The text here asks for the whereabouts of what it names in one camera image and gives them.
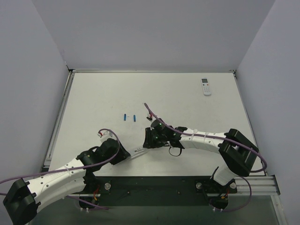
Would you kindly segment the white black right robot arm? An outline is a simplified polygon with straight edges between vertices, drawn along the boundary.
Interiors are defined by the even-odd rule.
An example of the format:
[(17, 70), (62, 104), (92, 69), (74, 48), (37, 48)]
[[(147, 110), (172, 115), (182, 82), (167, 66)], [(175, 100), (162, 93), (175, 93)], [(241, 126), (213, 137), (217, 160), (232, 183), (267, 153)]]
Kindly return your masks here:
[(225, 133), (205, 133), (187, 127), (173, 128), (159, 120), (145, 129), (143, 147), (200, 149), (219, 154), (224, 163), (213, 172), (212, 179), (221, 186), (237, 176), (247, 177), (259, 153), (250, 140), (233, 128)]

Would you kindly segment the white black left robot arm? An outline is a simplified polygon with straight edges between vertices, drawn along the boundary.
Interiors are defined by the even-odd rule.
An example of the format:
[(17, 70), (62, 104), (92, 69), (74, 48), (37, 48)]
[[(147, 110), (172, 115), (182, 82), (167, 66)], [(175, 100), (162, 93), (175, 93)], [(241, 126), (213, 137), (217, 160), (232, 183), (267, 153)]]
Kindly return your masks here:
[(69, 194), (94, 191), (95, 171), (107, 163), (115, 165), (130, 156), (122, 144), (108, 138), (57, 170), (36, 175), (28, 181), (17, 179), (3, 200), (5, 209), (14, 225), (24, 225), (43, 208)]

